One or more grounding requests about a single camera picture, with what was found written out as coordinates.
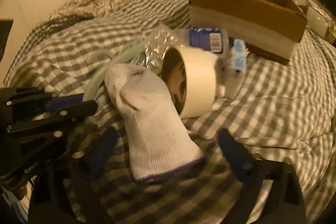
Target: cardboard box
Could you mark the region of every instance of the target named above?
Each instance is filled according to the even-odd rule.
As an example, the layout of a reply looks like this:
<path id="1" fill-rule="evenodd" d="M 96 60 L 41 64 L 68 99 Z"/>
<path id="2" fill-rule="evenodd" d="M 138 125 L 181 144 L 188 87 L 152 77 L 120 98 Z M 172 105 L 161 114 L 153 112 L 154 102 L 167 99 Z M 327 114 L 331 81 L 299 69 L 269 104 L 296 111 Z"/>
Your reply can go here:
<path id="1" fill-rule="evenodd" d="M 225 28 L 251 52 L 288 64 L 306 19 L 292 0 L 189 0 L 193 27 Z"/>

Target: barcode label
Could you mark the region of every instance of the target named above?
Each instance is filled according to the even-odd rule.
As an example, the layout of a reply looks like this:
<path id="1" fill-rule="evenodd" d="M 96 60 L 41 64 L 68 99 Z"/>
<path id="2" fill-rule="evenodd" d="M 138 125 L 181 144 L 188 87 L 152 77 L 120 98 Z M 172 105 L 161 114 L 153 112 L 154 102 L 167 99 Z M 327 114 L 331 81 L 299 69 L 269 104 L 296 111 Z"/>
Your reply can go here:
<path id="1" fill-rule="evenodd" d="M 211 33 L 210 37 L 210 50 L 211 52 L 222 52 L 222 35 L 220 33 Z"/>

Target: plaid fabric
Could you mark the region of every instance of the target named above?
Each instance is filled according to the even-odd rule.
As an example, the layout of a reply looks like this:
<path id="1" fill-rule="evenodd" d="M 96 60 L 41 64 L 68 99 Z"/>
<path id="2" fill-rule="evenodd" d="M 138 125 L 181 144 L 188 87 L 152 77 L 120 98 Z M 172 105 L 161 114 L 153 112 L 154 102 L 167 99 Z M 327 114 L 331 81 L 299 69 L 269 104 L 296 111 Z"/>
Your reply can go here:
<path id="1" fill-rule="evenodd" d="M 189 26 L 188 0 L 122 0 L 112 12 L 78 22 L 84 18 L 63 14 L 53 19 L 57 22 L 50 21 L 55 27 L 46 28 L 51 24 L 47 22 L 36 28 L 5 83 L 39 86 L 60 95 L 81 93 L 108 61 L 86 64 L 90 53 L 103 48 L 117 53 L 160 22 L 171 28 Z M 96 98 L 98 128 L 114 126 L 120 138 L 104 173 L 93 181 L 93 190 L 115 223 L 219 223 L 241 188 L 213 140 L 225 127 L 264 158 L 291 158 L 313 223 L 336 191 L 335 84 L 336 50 L 311 30 L 305 31 L 289 66 L 249 54 L 237 98 L 218 99 L 212 112 L 184 120 L 206 162 L 150 186 L 134 183 L 123 120 L 102 85 Z M 78 128 L 70 138 L 71 149 L 84 150 L 97 134 L 92 128 Z M 260 216 L 270 187 L 271 181 L 265 181 L 249 222 Z M 73 193 L 70 199 L 83 220 Z"/>

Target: ribbed sock fabric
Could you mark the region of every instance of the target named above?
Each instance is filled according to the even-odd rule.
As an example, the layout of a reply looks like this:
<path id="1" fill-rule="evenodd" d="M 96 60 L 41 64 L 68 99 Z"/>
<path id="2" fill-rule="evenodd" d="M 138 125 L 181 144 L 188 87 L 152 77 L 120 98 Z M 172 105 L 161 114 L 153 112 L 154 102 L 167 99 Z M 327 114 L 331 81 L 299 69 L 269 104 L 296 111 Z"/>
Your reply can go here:
<path id="1" fill-rule="evenodd" d="M 166 84 L 153 72 L 116 64 L 107 70 L 105 85 L 125 121 L 135 180 L 152 181 L 203 158 L 189 138 Z"/>

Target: checkered bedsheet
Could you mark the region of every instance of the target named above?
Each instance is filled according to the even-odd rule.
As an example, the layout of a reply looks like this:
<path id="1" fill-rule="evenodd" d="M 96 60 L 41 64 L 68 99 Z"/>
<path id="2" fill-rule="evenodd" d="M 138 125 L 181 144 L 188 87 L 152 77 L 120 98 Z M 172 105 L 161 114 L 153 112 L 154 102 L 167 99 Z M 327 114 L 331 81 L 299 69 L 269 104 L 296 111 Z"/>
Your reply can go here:
<path id="1" fill-rule="evenodd" d="M 108 61 L 87 64 L 89 54 L 103 48 L 117 53 L 160 22 L 188 27 L 188 0 L 73 0 L 33 29 L 4 83 L 38 86 L 59 95 L 82 93 L 97 68 Z M 104 173 L 92 183 L 93 190 L 118 224 L 219 223 L 241 189 L 213 140 L 225 127 L 264 158 L 291 158 L 313 223 L 336 191 L 335 82 L 335 48 L 308 29 L 289 66 L 250 54 L 237 98 L 218 99 L 213 112 L 183 121 L 206 163 L 150 186 L 134 183 L 123 120 L 102 85 L 96 98 L 98 127 L 114 126 L 120 138 Z M 85 149 L 95 136 L 90 130 L 77 133 L 72 149 Z M 249 222 L 260 216 L 270 186 L 264 181 Z M 75 204 L 75 197 L 70 198 Z M 79 207 L 73 208 L 80 218 Z"/>

